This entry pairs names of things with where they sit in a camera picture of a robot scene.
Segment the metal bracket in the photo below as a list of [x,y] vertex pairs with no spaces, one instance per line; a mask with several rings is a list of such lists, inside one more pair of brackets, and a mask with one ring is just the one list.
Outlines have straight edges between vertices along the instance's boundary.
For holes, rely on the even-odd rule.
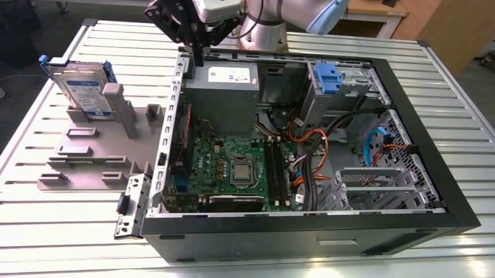
[[126,192],[122,194],[118,205],[120,214],[115,227],[115,239],[142,239],[142,224],[147,214],[147,201],[151,187],[151,178],[146,174],[130,178]]

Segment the cpu socket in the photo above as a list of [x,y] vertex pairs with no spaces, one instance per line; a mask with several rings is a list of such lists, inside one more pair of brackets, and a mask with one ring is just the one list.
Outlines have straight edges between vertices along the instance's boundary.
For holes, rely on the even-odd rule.
[[238,189],[254,186],[254,160],[247,157],[234,157],[231,159],[231,185]]

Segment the black cable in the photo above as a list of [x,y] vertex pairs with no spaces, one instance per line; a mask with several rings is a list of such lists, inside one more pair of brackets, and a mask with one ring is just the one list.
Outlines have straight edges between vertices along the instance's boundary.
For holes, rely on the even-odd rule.
[[264,7],[264,0],[262,0],[260,14],[258,15],[255,24],[251,26],[250,30],[244,34],[242,34],[240,36],[228,36],[227,38],[230,38],[230,39],[242,39],[243,37],[246,37],[252,32],[252,30],[255,29],[256,25],[259,24],[259,22],[262,20],[263,7]]
[[309,211],[310,210],[310,196],[311,196],[311,193],[310,193],[310,183],[306,182],[307,176],[306,176],[305,168],[306,168],[306,165],[305,165],[305,161],[303,161],[303,163],[299,164],[299,170],[301,170],[302,175],[303,175],[303,186],[305,186],[303,211]]
[[275,119],[271,117],[271,115],[274,114],[274,108],[277,108],[277,107],[278,108],[281,108],[281,107],[295,107],[295,104],[293,104],[293,103],[271,104],[269,106],[269,109],[266,110],[266,116],[269,118],[271,126],[274,127],[275,131],[278,131],[281,134],[283,134],[289,130],[289,126],[282,129],[279,127],[278,123],[275,122]]
[[[342,125],[342,123],[346,122],[347,119],[350,119],[351,117],[359,115],[359,114],[366,114],[366,113],[373,113],[373,114],[381,114],[383,112],[386,112],[389,108],[371,108],[371,109],[362,109],[362,110],[357,110],[357,111],[351,111],[346,114],[343,114],[342,116],[339,116],[334,121],[333,123],[327,126],[327,128],[325,129],[325,134],[326,136],[329,137],[337,128],[339,128],[339,126]],[[315,202],[313,202],[311,206],[309,207],[310,210],[317,210],[317,207],[318,207],[318,204],[317,204],[317,182],[315,182],[315,178],[313,176],[313,165],[311,165],[311,158],[313,158],[313,153],[315,153],[317,151],[317,148],[318,148],[318,145],[321,144],[322,142],[322,139],[323,137],[319,136],[315,143],[313,144],[313,147],[311,147],[311,150],[309,152],[309,155],[307,155],[307,158],[305,160],[305,164],[303,164],[303,178],[305,178],[305,183],[307,183],[307,187],[310,188],[311,190],[311,198],[313,200],[315,200]]]

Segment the ram slot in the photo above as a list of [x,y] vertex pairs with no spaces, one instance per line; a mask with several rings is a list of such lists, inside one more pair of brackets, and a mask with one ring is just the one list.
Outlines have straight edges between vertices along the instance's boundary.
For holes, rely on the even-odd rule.
[[274,174],[274,158],[271,154],[273,148],[274,148],[273,142],[264,141],[264,168],[269,183],[269,201],[271,204],[274,204],[275,201],[279,200],[278,183]]
[[274,174],[275,174],[275,181],[278,187],[278,200],[281,202],[281,206],[286,206],[287,200],[287,183],[285,177],[285,158],[281,149],[281,142],[274,142]]

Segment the power supply label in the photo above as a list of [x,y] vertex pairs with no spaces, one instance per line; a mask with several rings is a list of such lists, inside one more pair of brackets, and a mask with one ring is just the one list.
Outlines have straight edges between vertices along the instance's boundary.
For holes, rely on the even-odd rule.
[[100,84],[96,81],[68,80],[66,85],[88,118],[108,119],[111,108],[107,99],[100,95]]
[[208,82],[251,83],[250,69],[211,67],[208,69]]

